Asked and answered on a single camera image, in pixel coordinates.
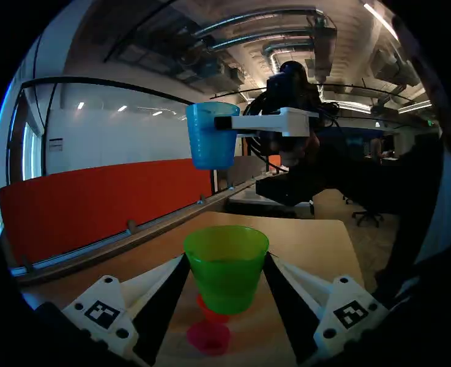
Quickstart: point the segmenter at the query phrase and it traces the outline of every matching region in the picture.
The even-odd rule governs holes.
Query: office chair
[[[357,215],[361,215],[361,218],[359,218],[358,219],[358,221],[356,222],[356,225],[359,227],[359,225],[361,224],[361,222],[363,221],[363,220],[367,220],[367,219],[369,219],[369,218],[371,218],[371,219],[373,219],[374,221],[375,221],[375,226],[377,227],[377,228],[379,228],[380,227],[380,222],[381,221],[384,221],[384,219],[383,219],[383,216],[381,215],[381,214],[379,214],[379,213],[374,213],[374,212],[372,212],[372,211],[370,211],[370,210],[364,210],[363,212],[354,212],[353,214],[351,214],[351,216],[354,218],[354,219],[356,219],[356,216]]]

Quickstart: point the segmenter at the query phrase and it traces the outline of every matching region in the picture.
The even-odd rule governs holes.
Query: green plastic cup
[[[209,227],[186,237],[184,251],[210,310],[224,315],[247,310],[268,246],[263,233],[242,226]]]

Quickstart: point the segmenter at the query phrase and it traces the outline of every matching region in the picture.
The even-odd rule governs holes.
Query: orange partition
[[[80,169],[0,189],[18,263],[37,262],[125,231],[210,196],[210,171],[191,159]]]
[[[275,166],[281,166],[281,157],[279,155],[270,155],[269,157],[269,163],[272,163]],[[269,166],[270,171],[276,171],[276,168],[273,168]]]

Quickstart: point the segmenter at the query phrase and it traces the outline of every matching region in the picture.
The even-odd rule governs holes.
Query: floor
[[[324,190],[316,195],[313,198],[315,218],[338,219],[344,222],[358,257],[365,288],[368,292],[373,292],[376,288],[374,275],[386,266],[392,251],[398,218],[384,214],[385,220],[380,223],[379,228],[370,220],[363,221],[360,227],[357,227],[351,214],[362,211],[363,208],[351,203],[346,205],[342,198],[343,195],[338,190]]]

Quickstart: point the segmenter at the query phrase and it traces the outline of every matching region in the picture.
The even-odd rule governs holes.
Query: blue plastic cup
[[[215,129],[217,116],[238,116],[240,108],[223,102],[186,107],[191,158],[198,169],[226,169],[234,164],[237,132]]]

